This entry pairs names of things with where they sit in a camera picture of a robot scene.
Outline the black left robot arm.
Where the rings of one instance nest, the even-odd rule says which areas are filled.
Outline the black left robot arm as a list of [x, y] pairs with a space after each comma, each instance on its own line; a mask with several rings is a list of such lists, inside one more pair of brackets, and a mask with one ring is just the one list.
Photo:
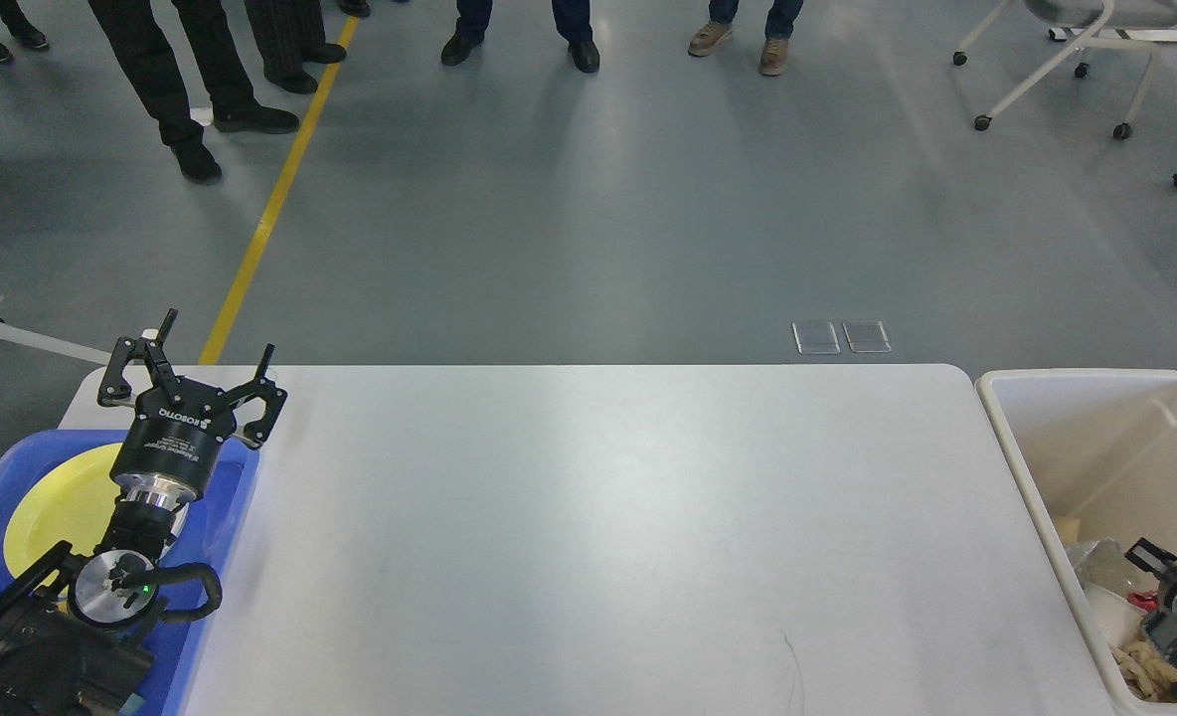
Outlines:
[[169, 309], [153, 334], [117, 340], [99, 382], [100, 405], [134, 411], [108, 472], [117, 500], [101, 539], [88, 556], [56, 541], [0, 594], [0, 715], [117, 715], [155, 661], [149, 634], [221, 606], [215, 568], [162, 557], [221, 449], [261, 448], [287, 393], [267, 376], [273, 344], [235, 387], [179, 374], [162, 352], [177, 317]]

